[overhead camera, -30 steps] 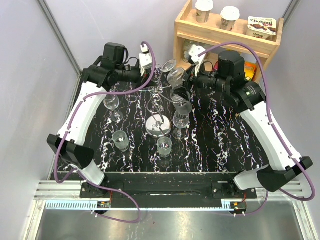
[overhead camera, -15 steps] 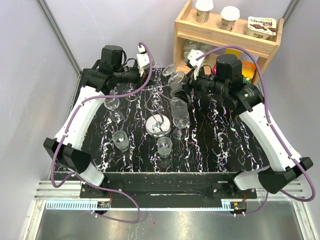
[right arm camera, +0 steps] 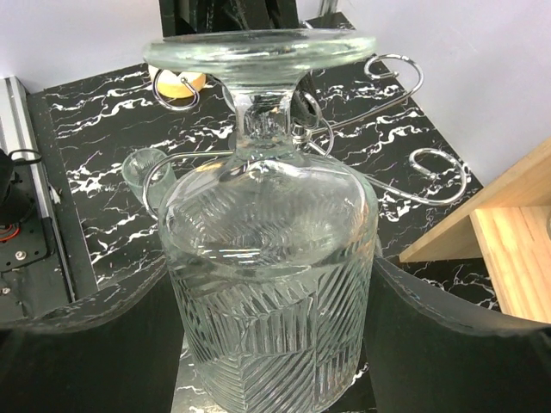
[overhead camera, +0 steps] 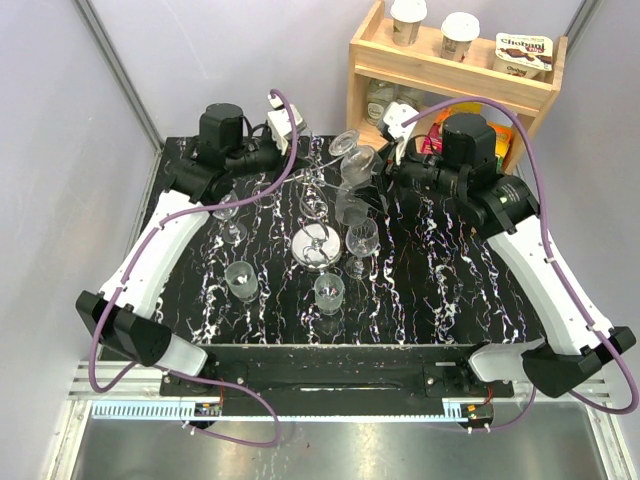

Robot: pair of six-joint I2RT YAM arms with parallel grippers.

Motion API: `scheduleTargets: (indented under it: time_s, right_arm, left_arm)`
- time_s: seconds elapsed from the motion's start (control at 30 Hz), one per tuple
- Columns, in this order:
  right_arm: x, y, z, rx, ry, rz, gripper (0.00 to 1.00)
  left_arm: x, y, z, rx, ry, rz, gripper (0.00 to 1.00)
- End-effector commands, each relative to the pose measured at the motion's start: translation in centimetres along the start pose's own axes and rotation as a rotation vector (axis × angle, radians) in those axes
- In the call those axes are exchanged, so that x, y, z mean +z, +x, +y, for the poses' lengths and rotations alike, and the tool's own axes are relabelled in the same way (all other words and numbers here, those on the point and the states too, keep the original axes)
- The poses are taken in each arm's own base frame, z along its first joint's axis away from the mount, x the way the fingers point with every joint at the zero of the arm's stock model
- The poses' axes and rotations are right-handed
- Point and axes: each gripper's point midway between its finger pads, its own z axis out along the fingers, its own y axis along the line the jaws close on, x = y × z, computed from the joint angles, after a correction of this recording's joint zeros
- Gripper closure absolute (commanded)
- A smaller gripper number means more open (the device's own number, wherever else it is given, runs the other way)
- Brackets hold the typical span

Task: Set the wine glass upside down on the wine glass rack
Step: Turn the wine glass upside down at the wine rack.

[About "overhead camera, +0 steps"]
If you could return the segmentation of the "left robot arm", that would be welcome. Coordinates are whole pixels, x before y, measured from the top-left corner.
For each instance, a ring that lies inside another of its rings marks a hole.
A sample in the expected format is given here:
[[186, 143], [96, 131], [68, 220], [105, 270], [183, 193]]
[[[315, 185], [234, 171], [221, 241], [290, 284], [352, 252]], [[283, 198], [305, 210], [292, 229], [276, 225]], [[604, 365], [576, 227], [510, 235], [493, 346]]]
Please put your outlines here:
[[162, 287], [185, 248], [210, 215], [221, 209], [237, 179], [268, 173], [266, 194], [292, 172], [305, 121], [276, 90], [264, 124], [252, 129], [243, 110], [230, 103], [206, 107], [199, 132], [186, 143], [160, 193], [155, 210], [116, 272], [91, 293], [83, 291], [76, 310], [92, 337], [145, 367], [182, 373], [195, 395], [216, 386], [217, 372], [207, 353], [153, 320]]

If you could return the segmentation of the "ribbed stemmed glass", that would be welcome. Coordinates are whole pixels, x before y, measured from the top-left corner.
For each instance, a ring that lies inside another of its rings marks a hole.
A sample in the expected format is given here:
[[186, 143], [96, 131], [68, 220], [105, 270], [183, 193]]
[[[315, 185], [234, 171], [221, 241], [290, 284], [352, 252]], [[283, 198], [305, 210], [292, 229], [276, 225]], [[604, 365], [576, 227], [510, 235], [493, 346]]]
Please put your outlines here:
[[368, 184], [374, 176], [374, 173], [367, 170], [368, 145], [360, 145], [359, 137], [357, 130], [347, 130], [329, 145], [330, 155], [340, 161], [342, 181], [351, 187]]
[[336, 221], [341, 225], [352, 227], [362, 224], [367, 215], [368, 205], [354, 195], [350, 185], [341, 184], [336, 192]]

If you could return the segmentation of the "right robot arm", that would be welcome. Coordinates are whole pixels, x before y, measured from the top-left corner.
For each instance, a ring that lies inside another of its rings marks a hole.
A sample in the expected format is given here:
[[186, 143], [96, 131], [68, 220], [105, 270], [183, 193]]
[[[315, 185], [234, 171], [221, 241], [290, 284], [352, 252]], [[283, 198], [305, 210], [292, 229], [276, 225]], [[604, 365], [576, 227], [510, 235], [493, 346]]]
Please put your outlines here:
[[499, 172], [496, 132], [481, 115], [448, 117], [437, 156], [412, 148], [412, 139], [404, 134], [411, 123], [405, 119], [384, 125], [387, 143], [372, 181], [357, 184], [357, 196], [379, 210], [386, 210], [393, 187], [451, 198], [463, 220], [507, 264], [544, 329], [536, 341], [476, 348], [454, 373], [457, 388], [476, 396], [493, 381], [527, 380], [547, 397], [570, 395], [603, 410], [577, 389], [615, 362], [631, 393], [629, 406], [620, 411], [634, 411], [639, 389], [622, 355], [636, 337], [628, 327], [613, 326], [569, 270], [548, 230], [543, 191]]

